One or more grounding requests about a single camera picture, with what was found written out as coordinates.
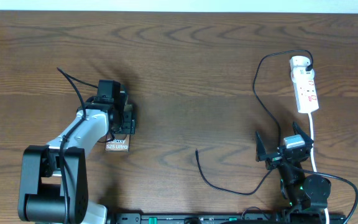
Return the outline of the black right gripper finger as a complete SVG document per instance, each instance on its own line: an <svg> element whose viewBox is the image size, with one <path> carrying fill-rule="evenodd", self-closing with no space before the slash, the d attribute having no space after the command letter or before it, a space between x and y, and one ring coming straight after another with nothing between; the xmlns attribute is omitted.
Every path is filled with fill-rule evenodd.
<svg viewBox="0 0 358 224"><path fill-rule="evenodd" d="M255 132L255 140L256 140L255 160L257 162L264 161L266 160L266 150L258 131Z"/></svg>
<svg viewBox="0 0 358 224"><path fill-rule="evenodd" d="M306 145L312 145L314 141L311 139L310 136L308 136L298 125L297 122L292 123L293 132L295 135L300 135L302 139L304 140Z"/></svg>

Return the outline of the Galaxy S25 Ultra smartphone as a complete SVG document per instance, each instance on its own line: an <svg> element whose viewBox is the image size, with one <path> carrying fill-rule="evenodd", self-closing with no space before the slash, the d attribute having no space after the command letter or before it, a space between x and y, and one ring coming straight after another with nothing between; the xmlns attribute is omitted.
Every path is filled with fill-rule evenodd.
<svg viewBox="0 0 358 224"><path fill-rule="evenodd" d="M105 143L106 152L128 152L130 149L131 136L129 134L117 134L114 139L107 138Z"/></svg>

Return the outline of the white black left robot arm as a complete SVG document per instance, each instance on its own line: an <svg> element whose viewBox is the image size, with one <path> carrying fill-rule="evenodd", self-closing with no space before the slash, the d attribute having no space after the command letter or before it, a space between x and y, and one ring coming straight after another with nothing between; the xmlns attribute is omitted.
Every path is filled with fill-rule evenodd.
<svg viewBox="0 0 358 224"><path fill-rule="evenodd" d="M86 157L107 133L135 133L132 105L87 103L55 139L28 146L22 156L19 218L36 223L114 223L106 206L89 200L86 174Z"/></svg>

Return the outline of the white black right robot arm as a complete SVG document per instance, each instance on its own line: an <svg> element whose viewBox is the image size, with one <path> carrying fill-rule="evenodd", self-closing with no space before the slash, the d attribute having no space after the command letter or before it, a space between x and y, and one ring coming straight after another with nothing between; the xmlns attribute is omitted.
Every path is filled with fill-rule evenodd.
<svg viewBox="0 0 358 224"><path fill-rule="evenodd" d="M294 122L294 135L284 139L284 145L268 154L259 133L256 133L257 162L264 161L267 170L278 169L282 190L296 212L320 212L328 207L331 182L320 175L306 176L301 163L311 156L314 141Z"/></svg>

